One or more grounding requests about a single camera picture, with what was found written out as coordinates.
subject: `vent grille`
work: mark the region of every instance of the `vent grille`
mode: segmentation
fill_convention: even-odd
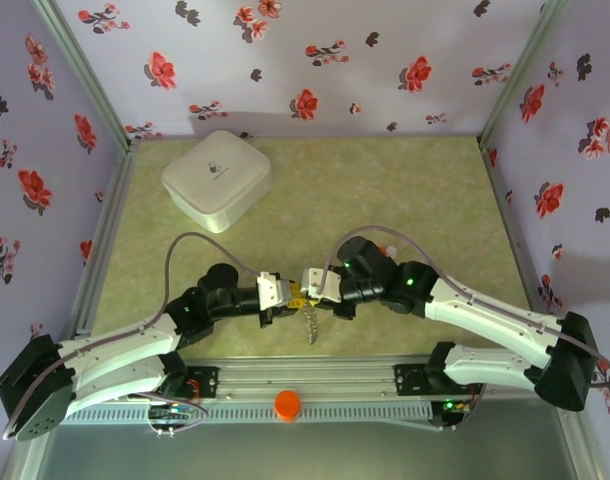
[[[274,407],[267,403],[206,404],[209,423],[275,423],[280,422]],[[103,404],[94,405],[66,418],[63,425],[134,425],[147,423],[148,405]],[[374,422],[379,420],[429,420],[432,418],[430,402],[409,401],[361,403],[311,403],[302,406],[299,422]]]

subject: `white box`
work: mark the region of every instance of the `white box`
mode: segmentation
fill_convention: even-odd
[[[176,206],[213,233],[231,227],[273,184],[267,157],[223,130],[167,166],[161,181]]]

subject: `orange cap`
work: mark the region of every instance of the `orange cap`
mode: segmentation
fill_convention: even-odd
[[[274,410],[278,418],[284,422],[293,422],[301,411],[301,399],[296,392],[283,390],[276,395],[274,400]]]

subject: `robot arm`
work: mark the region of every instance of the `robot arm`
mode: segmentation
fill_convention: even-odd
[[[584,317],[569,312],[559,319],[522,310],[448,277],[460,289],[459,293],[432,267],[419,262],[397,265],[362,237],[345,242],[337,257],[343,267],[332,267],[322,292],[317,281],[322,270],[310,269],[303,275],[301,288],[319,300],[318,307],[352,319],[356,305],[378,301],[397,313],[412,313],[470,330],[507,349],[469,350],[439,343],[426,369],[435,385],[516,386],[533,389],[543,400],[559,408],[572,411],[584,408],[596,359],[554,335],[560,332],[595,350],[596,342]],[[529,319],[540,328],[532,328],[517,318]]]
[[[469,293],[470,297],[465,298],[428,265],[397,265],[362,237],[347,241],[339,249],[338,258],[343,266],[330,267],[322,290],[325,272],[321,269],[305,270],[298,292],[293,282],[266,272],[257,278],[255,287],[239,288],[236,269],[218,264],[196,287],[169,302],[151,326],[150,317],[92,339],[61,344],[55,344],[48,335],[33,339],[0,377],[0,397],[10,418],[34,379],[56,362],[62,364],[23,403],[12,436],[19,440],[35,438],[67,415],[119,396],[173,393],[186,376],[185,364],[176,350],[211,334],[216,321],[256,314],[263,328],[276,317],[296,313],[307,300],[345,319],[355,316],[357,305],[378,301],[397,313],[465,328],[507,349],[472,350],[439,343],[425,369],[436,389],[472,383],[509,385],[534,390],[560,408],[583,409],[595,359],[552,333],[528,327],[499,311],[530,317],[595,348],[585,318],[568,313],[560,320],[523,311],[458,284]],[[96,346],[84,350],[90,342]]]

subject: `floral wallpaper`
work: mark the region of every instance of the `floral wallpaper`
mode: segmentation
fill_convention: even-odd
[[[0,0],[0,375],[70,324],[118,154],[32,3]]]
[[[586,316],[610,358],[610,0],[570,1],[485,144],[533,299]],[[610,389],[586,410],[610,474]]]
[[[479,134],[543,6],[55,3],[133,138],[144,125],[175,136]]]

